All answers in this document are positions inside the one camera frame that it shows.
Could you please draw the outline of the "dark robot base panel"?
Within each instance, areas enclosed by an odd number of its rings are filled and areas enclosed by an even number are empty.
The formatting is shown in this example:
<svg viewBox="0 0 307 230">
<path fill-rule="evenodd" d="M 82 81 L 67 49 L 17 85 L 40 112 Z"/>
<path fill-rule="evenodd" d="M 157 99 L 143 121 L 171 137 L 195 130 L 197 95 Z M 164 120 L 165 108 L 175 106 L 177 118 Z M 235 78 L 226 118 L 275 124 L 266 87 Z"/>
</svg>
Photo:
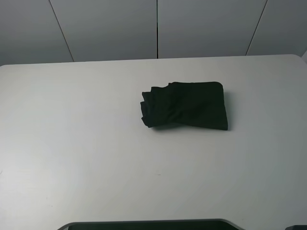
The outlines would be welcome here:
<svg viewBox="0 0 307 230">
<path fill-rule="evenodd" d="M 61 230 L 240 230 L 225 219 L 72 222 Z"/>
</svg>

